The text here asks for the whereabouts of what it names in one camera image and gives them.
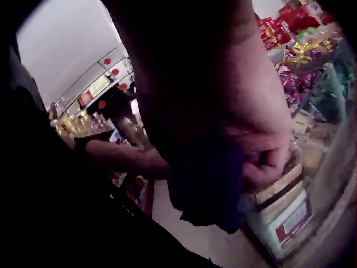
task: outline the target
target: ceiling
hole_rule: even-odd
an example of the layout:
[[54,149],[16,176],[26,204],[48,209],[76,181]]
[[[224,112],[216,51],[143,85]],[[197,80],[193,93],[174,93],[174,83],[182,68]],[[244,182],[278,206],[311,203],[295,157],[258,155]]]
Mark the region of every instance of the ceiling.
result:
[[99,0],[46,1],[24,23],[17,41],[46,107],[121,43]]

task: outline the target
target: white floor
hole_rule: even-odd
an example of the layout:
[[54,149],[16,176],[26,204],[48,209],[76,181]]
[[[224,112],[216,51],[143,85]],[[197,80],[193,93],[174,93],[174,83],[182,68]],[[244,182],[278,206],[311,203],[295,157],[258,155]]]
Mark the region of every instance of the white floor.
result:
[[170,202],[166,180],[156,181],[152,218],[188,250],[221,267],[269,267],[241,231],[228,235],[215,225],[196,227],[180,220]]

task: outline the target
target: dark clothing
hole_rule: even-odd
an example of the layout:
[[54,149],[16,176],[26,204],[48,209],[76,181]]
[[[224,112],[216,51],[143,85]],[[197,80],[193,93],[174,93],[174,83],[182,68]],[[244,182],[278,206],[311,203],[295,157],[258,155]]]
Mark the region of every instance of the dark clothing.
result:
[[215,224],[228,234],[240,225],[243,151],[217,135],[206,135],[173,168],[170,200],[181,219],[196,226]]
[[11,49],[2,150],[2,241],[12,263],[216,267],[186,250],[62,141],[16,59]]

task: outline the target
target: red round sign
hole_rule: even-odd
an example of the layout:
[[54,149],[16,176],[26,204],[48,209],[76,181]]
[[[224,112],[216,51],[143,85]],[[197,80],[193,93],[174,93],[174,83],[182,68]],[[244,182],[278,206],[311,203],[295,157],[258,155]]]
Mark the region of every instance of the red round sign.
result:
[[103,109],[105,107],[105,101],[104,100],[101,100],[99,103],[98,103],[98,108],[99,109]]
[[120,86],[119,86],[119,89],[127,89],[128,88],[128,85],[125,84],[125,83],[122,83]]
[[113,69],[111,72],[112,75],[117,75],[118,73],[119,73],[118,69]]
[[106,58],[106,59],[104,60],[104,64],[105,64],[105,65],[110,64],[110,62],[111,62],[111,58]]

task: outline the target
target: dark blue fabric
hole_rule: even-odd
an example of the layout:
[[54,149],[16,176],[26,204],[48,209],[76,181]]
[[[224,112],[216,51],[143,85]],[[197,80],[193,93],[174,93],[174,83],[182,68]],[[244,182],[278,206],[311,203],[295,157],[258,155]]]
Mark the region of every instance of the dark blue fabric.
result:
[[168,180],[170,200],[182,211],[181,219],[236,232],[243,162],[242,149],[218,136],[206,136],[190,149]]

